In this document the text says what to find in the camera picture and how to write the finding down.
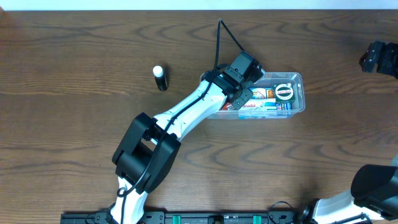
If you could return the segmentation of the red Panadol box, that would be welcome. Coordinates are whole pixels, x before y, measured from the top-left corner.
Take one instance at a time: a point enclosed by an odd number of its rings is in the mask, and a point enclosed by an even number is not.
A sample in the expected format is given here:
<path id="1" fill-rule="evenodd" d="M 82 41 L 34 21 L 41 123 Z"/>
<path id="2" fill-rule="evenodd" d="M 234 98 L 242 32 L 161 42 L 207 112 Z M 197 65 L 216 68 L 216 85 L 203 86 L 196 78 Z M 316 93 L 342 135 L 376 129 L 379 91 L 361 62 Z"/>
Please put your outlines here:
<path id="1" fill-rule="evenodd" d="M 231 103 L 226 103 L 222 108 L 222 111 L 231 111 L 235 110 L 234 106 Z"/>

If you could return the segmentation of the white Panadol box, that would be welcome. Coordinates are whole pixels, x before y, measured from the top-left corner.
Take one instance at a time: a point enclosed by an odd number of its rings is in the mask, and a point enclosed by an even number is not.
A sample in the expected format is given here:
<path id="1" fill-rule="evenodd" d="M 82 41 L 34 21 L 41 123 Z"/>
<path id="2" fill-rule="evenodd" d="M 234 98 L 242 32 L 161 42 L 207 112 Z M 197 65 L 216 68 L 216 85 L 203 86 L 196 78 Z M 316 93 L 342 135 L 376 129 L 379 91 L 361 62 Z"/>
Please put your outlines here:
<path id="1" fill-rule="evenodd" d="M 275 99 L 254 99 L 249 100 L 245 103 L 239 110 L 240 111 L 269 111 L 276 110 L 276 101 Z"/>

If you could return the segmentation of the clear plastic container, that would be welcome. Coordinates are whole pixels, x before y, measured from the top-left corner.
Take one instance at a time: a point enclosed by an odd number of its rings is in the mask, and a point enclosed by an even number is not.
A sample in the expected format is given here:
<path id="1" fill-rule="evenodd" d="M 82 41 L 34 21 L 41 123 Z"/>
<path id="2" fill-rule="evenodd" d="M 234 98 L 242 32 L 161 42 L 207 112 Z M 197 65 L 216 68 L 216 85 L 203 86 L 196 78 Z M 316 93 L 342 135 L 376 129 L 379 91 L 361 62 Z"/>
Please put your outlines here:
<path id="1" fill-rule="evenodd" d="M 303 89 L 302 77 L 297 72 L 266 72 L 264 76 L 253 84 L 251 88 L 272 88 L 274 84 L 291 83 L 295 92 L 295 101 L 292 103 L 291 110 L 278 112 L 277 116 L 241 116 L 238 110 L 222 111 L 219 110 L 209 116 L 210 119 L 285 119 L 305 109 L 305 93 Z"/>

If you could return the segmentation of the green round balm box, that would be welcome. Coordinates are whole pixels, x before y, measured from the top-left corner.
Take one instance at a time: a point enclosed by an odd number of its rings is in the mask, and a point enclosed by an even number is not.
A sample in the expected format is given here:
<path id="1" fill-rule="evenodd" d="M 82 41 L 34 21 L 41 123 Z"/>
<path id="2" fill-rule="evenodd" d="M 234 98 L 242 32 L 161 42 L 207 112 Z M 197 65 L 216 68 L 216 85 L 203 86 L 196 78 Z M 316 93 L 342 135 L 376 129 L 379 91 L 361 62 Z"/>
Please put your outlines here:
<path id="1" fill-rule="evenodd" d="M 295 101 L 295 92 L 291 83 L 274 84 L 272 90 L 277 103 L 292 103 Z"/>

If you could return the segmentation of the blue Cool Fever box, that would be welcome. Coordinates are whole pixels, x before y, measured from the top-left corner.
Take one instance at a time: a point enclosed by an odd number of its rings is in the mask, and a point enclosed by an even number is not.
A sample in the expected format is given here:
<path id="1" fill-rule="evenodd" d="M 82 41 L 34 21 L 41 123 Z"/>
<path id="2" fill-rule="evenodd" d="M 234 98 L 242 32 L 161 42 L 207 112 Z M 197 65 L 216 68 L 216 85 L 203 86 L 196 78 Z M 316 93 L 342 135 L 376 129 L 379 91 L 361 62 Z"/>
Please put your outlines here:
<path id="1" fill-rule="evenodd" d="M 250 100 L 254 99 L 275 99 L 274 97 L 274 92 L 272 88 L 251 88 L 250 89 L 253 92 L 253 96 L 251 97 Z M 286 102 L 286 103 L 277 103 L 276 110 L 269 110 L 269 111 L 259 111 L 259 110 L 254 110 L 254 111 L 240 111 L 238 110 L 238 113 L 241 116 L 257 116 L 257 117 L 263 117 L 263 116 L 277 116 L 278 112 L 285 111 L 285 110 L 291 110 L 292 109 L 292 103 Z"/>

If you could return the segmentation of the black bottle white cap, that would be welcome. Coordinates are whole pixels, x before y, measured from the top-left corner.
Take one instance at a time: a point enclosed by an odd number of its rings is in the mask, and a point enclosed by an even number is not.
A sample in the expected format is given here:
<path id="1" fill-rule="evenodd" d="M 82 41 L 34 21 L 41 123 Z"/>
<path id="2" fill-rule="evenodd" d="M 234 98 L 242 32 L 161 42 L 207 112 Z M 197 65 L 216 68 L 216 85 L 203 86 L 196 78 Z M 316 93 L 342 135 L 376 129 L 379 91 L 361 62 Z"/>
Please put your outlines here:
<path id="1" fill-rule="evenodd" d="M 156 65 L 152 69 L 152 72 L 154 74 L 155 82 L 157 84 L 158 89 L 160 91 L 165 91 L 168 88 L 165 70 L 160 65 Z"/>

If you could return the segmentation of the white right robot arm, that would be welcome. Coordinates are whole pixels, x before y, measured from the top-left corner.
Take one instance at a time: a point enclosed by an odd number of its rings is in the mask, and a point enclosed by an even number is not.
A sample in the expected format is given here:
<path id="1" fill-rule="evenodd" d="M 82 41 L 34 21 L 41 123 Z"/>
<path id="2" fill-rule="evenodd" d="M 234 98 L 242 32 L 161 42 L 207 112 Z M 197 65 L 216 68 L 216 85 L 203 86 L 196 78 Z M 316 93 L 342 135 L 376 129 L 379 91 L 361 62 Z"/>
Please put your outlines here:
<path id="1" fill-rule="evenodd" d="M 397 78 L 397 44 L 372 42 L 359 64 L 362 71 Z M 349 190 L 307 205 L 296 223 L 350 224 L 397 219 L 397 158 L 389 166 L 366 164 Z"/>

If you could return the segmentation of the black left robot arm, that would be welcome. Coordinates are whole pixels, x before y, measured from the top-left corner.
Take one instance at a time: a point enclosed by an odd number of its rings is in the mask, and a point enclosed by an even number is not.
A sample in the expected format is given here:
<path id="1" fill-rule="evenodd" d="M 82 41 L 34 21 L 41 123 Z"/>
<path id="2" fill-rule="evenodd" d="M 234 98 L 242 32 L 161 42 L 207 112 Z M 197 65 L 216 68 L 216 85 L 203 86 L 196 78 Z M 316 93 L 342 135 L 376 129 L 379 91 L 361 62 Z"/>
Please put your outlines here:
<path id="1" fill-rule="evenodd" d="M 182 139 L 226 103 L 240 108 L 265 74 L 261 65 L 222 64 L 203 74 L 197 89 L 173 108 L 137 115 L 112 156 L 119 188 L 110 211 L 113 223 L 138 223 L 147 195 L 165 179 Z"/>

